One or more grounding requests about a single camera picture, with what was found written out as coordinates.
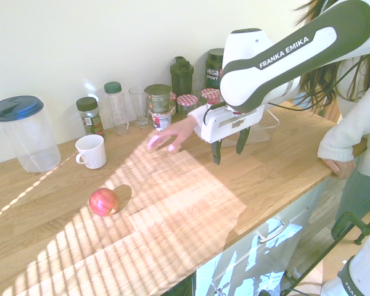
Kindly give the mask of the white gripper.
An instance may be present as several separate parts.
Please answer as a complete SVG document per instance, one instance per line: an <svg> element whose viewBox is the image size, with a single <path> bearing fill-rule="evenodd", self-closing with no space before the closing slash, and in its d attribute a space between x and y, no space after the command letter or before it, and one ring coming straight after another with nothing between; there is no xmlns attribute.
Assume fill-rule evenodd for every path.
<svg viewBox="0 0 370 296"><path fill-rule="evenodd" d="M213 161L219 165L221 161L222 139L239 132L236 153L241 154L249 137L250 127L259 123L263 116L264 106L255 110L235 114L232 109L218 107L205 112L201 128L201 138L211 144Z"/></svg>

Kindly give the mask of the person's right hand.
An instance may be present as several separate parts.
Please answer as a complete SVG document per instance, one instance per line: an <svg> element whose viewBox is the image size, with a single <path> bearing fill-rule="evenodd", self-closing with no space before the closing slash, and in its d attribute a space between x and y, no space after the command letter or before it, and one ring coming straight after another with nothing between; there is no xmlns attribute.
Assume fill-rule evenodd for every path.
<svg viewBox="0 0 370 296"><path fill-rule="evenodd" d="M179 122L173 123L153 136L148 142L147 148L156 148L170 137L174 137L175 140L168 146L168 151L172 152L192 134L196 126L197 121L193 117L187 117Z"/></svg>

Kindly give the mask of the person's left hand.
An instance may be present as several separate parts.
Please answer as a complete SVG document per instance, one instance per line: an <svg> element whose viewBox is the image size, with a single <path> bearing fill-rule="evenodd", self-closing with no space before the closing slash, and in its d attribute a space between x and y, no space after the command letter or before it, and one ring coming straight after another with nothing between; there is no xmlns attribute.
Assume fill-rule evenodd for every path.
<svg viewBox="0 0 370 296"><path fill-rule="evenodd" d="M348 179L353 170L356 168L356 163L354 160L340 162L337 160L322 158L322 161L332 170L335 176L341 180Z"/></svg>

